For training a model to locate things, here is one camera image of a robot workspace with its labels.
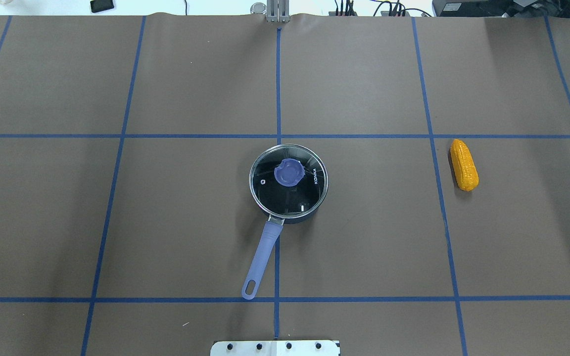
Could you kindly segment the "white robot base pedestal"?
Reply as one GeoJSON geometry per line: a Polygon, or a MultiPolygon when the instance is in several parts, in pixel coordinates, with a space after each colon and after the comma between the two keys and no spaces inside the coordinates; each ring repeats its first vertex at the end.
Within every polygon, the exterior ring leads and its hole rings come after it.
{"type": "Polygon", "coordinates": [[[223,341],[213,343],[211,356],[340,356],[333,340],[223,341]]]}

